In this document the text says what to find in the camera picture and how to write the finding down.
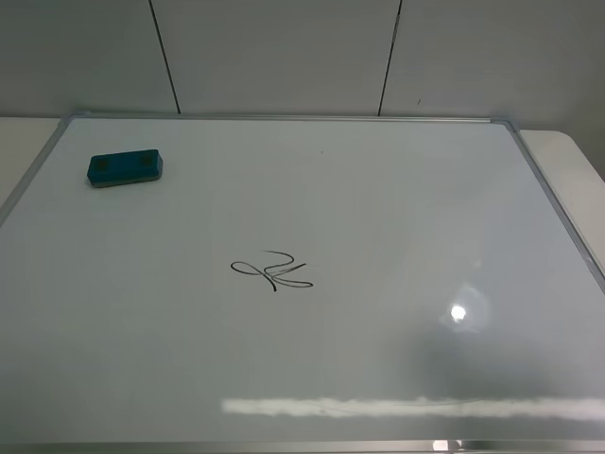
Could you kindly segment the teal whiteboard eraser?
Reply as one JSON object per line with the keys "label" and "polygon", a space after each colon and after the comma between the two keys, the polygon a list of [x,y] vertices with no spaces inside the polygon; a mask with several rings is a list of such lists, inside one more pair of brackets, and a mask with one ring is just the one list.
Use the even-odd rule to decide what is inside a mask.
{"label": "teal whiteboard eraser", "polygon": [[90,160],[87,179],[91,187],[105,188],[159,180],[164,160],[157,149],[96,155]]}

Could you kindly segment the white framed whiteboard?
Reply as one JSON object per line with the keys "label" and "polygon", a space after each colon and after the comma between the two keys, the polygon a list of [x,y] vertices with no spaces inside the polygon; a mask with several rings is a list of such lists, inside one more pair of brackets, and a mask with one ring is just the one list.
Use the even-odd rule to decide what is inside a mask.
{"label": "white framed whiteboard", "polygon": [[604,270],[505,121],[74,114],[1,209],[1,449],[600,453]]}

